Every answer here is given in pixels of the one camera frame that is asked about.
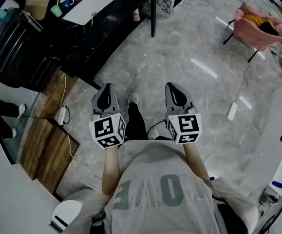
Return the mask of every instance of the white cable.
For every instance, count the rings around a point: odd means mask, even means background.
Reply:
[[[68,143],[69,143],[69,154],[70,154],[70,156],[71,156],[72,159],[73,159],[72,161],[75,162],[75,164],[76,164],[76,166],[77,166],[77,168],[78,168],[79,176],[82,178],[82,180],[85,181],[85,182],[91,187],[92,190],[93,190],[93,188],[95,188],[95,189],[97,189],[97,190],[99,190],[99,191],[102,191],[101,189],[99,189],[99,188],[97,188],[97,187],[95,187],[95,186],[89,184],[89,183],[81,176],[81,174],[80,174],[79,165],[78,165],[77,161],[75,160],[74,156],[72,155],[72,147],[71,147],[71,140],[70,140],[70,138],[69,138],[69,133],[70,133],[70,131],[71,131],[72,128],[73,128],[73,121],[72,121],[72,119],[71,119],[70,117],[69,117],[69,120],[70,120],[70,122],[71,122],[71,127],[70,127],[70,129],[68,130],[68,132],[67,132],[67,138],[68,138]]]
[[[74,93],[77,92],[77,91],[80,91],[80,97],[79,97],[78,99],[72,101],[72,102],[69,102],[69,100],[71,99],[72,94],[74,94]],[[72,104],[72,103],[74,103],[74,102],[76,102],[76,101],[79,101],[79,100],[81,99],[81,97],[82,97],[82,91],[81,91],[80,89],[77,89],[77,90],[73,91],[73,92],[68,96],[68,100],[67,100],[67,102],[65,103],[64,107],[65,107],[67,104]]]
[[[211,154],[209,156],[204,158],[200,155],[200,158],[203,160],[203,163],[205,163],[205,160],[213,154],[213,149],[211,147],[208,147],[208,148],[211,150]]]
[[[32,20],[35,21],[35,23],[37,23],[37,24],[39,25],[39,27],[40,27],[41,29],[43,29],[43,27],[40,25],[40,23],[37,22],[37,21],[32,17],[32,15],[30,15],[30,13],[28,13],[27,11],[22,11],[22,12],[20,13],[20,15],[21,15],[22,13],[26,13]]]
[[[65,90],[66,90],[66,73],[64,75],[65,75],[65,85],[64,85],[64,92],[63,92],[63,96],[62,96],[61,104],[60,104],[61,107],[62,107],[62,102],[63,102],[63,99],[64,99]]]
[[[240,92],[241,92],[242,89],[244,88],[244,81],[245,81],[246,73],[247,73],[248,69],[250,68],[251,62],[252,62],[252,60],[250,61],[249,65],[248,65],[248,67],[247,67],[247,69],[246,69],[246,71],[244,72],[243,85],[242,85],[241,89],[239,90],[239,93],[238,93],[238,95],[237,95],[237,99],[235,100],[235,104],[237,104],[237,101],[238,101],[239,96],[240,96]]]

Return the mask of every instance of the pink cloth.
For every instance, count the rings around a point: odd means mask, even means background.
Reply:
[[[244,15],[254,15],[263,19],[272,20],[274,28],[278,32],[278,36],[273,36],[261,31],[255,23],[244,18]],[[235,14],[234,35],[257,50],[263,51],[275,42],[282,42],[282,20],[265,15],[243,2]]]

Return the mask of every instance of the green cup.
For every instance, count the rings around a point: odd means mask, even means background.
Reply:
[[[52,8],[51,8],[51,12],[56,15],[57,17],[60,17],[63,13],[59,7],[59,5],[54,5]]]

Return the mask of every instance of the shoe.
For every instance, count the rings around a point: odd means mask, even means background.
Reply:
[[[149,132],[148,138],[149,140],[154,140],[159,136],[157,129],[152,128]]]
[[[16,131],[15,128],[12,129],[12,138],[14,138],[16,136],[18,132]]]
[[[24,114],[25,110],[26,110],[25,104],[21,104],[19,106],[19,116],[18,116],[18,119],[22,116],[22,114]]]
[[[136,105],[138,105],[139,102],[140,102],[140,96],[139,96],[139,94],[138,94],[137,92],[133,92],[133,93],[130,95],[129,99],[128,99],[128,105],[129,105],[130,103],[135,103]]]

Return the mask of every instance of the bottle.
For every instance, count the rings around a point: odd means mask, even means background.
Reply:
[[[133,20],[134,20],[134,21],[140,21],[139,9],[136,9],[136,10],[133,12]]]

